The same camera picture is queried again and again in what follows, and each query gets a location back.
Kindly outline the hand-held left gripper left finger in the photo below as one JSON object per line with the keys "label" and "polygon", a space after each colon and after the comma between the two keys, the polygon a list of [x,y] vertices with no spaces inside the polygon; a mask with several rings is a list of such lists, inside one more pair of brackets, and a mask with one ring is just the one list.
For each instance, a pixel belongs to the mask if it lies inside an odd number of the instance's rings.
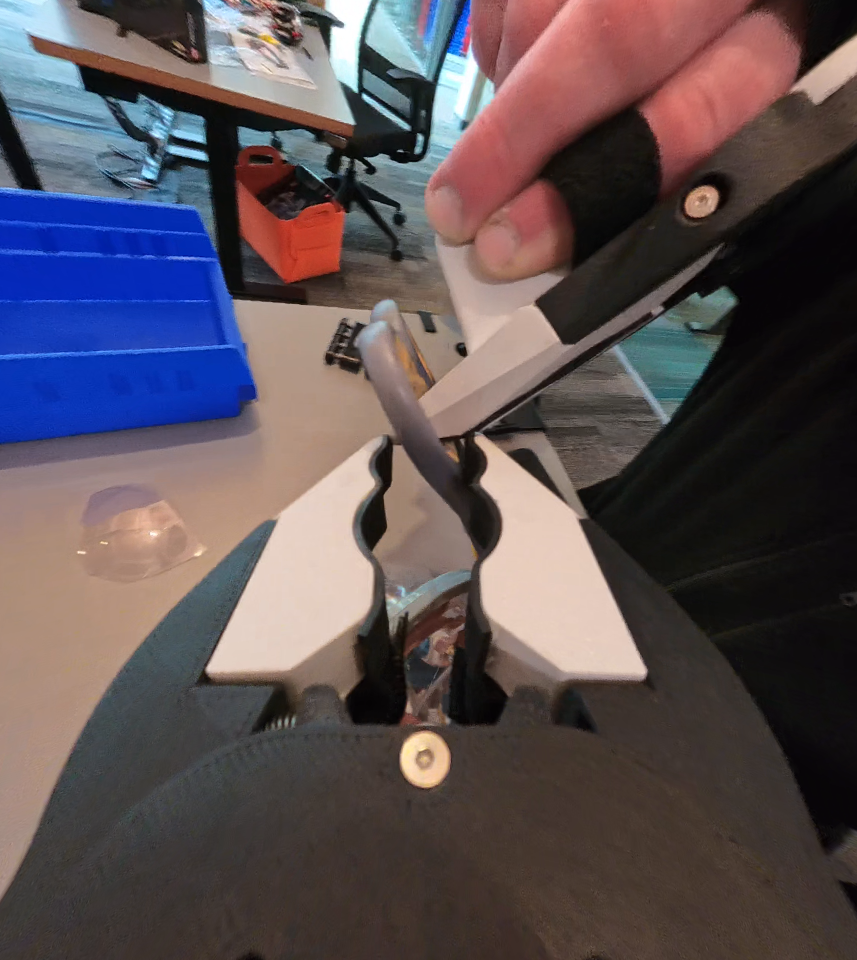
{"label": "hand-held left gripper left finger", "polygon": [[359,633],[385,602],[363,510],[383,505],[391,460],[390,438],[376,436],[280,512],[207,662],[210,682],[357,686]]}

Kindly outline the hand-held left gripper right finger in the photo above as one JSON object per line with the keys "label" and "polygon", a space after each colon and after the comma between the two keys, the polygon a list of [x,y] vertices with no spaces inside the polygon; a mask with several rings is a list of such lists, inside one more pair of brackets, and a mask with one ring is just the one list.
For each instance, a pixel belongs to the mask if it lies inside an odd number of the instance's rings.
{"label": "hand-held left gripper right finger", "polygon": [[648,667],[582,518],[490,439],[472,439],[474,488],[494,509],[494,545],[478,546],[482,671],[506,694],[578,683],[640,684]]}

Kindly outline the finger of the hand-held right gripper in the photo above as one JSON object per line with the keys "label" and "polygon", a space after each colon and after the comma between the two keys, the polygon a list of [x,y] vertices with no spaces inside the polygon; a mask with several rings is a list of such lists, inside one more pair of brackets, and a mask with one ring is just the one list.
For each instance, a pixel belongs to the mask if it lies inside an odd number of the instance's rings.
{"label": "finger of the hand-held right gripper", "polygon": [[606,245],[516,310],[422,397],[441,438],[489,426],[685,293],[722,245]]}
{"label": "finger of the hand-held right gripper", "polygon": [[533,304],[568,274],[562,267],[517,280],[495,280],[483,274],[472,245],[454,245],[436,236],[435,250],[468,354],[503,327],[511,314]]}

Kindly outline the yellow-handled scissors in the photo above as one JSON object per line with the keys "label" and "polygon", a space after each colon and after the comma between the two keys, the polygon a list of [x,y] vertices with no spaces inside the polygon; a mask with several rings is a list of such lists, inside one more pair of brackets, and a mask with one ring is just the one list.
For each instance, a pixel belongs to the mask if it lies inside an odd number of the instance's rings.
{"label": "yellow-handled scissors", "polygon": [[468,529],[472,498],[459,452],[439,437],[421,405],[435,380],[394,300],[384,299],[374,306],[355,344],[393,438]]}

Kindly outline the clear maze ball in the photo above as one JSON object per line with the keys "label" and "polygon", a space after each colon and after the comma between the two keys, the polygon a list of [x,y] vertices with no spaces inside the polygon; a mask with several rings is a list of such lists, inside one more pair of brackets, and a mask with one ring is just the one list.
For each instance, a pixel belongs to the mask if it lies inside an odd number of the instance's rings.
{"label": "clear maze ball", "polygon": [[463,649],[471,570],[386,589],[389,625],[400,636],[406,702],[400,726],[446,726],[456,654]]}

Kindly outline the person's right hand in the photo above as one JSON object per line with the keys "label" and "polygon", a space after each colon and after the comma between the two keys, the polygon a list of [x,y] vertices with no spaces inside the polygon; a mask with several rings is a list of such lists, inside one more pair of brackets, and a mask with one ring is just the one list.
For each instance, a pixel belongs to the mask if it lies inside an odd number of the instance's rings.
{"label": "person's right hand", "polygon": [[427,221],[514,281],[562,266],[576,229],[550,160],[625,109],[654,137],[671,193],[793,85],[806,3],[472,2],[474,59],[494,96],[424,193]]}

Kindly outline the small clear dome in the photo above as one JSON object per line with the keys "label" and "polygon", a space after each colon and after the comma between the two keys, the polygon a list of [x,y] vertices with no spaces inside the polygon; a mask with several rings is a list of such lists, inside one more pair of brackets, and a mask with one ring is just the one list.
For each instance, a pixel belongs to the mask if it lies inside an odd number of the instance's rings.
{"label": "small clear dome", "polygon": [[207,547],[156,486],[123,484],[93,493],[81,516],[77,557],[90,577],[146,580],[202,557]]}

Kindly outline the orange bag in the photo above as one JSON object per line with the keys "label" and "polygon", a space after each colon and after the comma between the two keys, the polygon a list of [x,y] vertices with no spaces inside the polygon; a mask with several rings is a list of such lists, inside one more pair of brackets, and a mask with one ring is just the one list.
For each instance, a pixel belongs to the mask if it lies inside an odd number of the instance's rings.
{"label": "orange bag", "polygon": [[347,214],[319,176],[256,146],[239,154],[235,187],[242,238],[283,282],[340,271]]}

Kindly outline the person's black clothing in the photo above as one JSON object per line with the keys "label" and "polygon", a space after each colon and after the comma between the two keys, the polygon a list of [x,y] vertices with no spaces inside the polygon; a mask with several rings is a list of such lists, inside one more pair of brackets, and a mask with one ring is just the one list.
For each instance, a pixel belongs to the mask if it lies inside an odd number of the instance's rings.
{"label": "person's black clothing", "polygon": [[819,827],[857,832],[857,197],[732,290],[669,423],[580,498],[733,666]]}

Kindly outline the blue storage bin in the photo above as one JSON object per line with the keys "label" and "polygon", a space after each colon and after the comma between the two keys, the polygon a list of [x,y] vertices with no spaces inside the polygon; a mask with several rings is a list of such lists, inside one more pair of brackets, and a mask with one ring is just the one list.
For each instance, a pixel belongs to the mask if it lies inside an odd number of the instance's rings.
{"label": "blue storage bin", "polygon": [[194,207],[0,188],[0,445],[230,419],[257,397]]}

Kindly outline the wooden side table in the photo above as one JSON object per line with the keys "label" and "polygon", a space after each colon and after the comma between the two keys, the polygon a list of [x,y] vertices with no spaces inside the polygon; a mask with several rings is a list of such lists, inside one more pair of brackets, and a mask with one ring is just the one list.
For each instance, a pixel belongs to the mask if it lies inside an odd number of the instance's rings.
{"label": "wooden side table", "polygon": [[239,130],[266,132],[270,120],[344,139],[353,135],[354,114],[320,30],[307,27],[304,37],[314,89],[245,67],[186,62],[136,34],[121,36],[114,21],[75,2],[43,2],[26,32],[39,54],[75,65],[90,92],[122,99],[142,94],[202,119],[216,247],[230,294],[243,301],[308,302],[301,286],[246,280],[235,168]]}

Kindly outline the black printed box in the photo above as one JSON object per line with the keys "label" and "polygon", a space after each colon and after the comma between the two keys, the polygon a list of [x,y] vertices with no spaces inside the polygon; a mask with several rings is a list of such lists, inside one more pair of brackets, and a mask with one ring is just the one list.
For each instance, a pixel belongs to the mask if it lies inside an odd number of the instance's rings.
{"label": "black printed box", "polygon": [[122,37],[135,34],[179,59],[208,61],[202,1],[78,1],[80,10],[112,20]]}

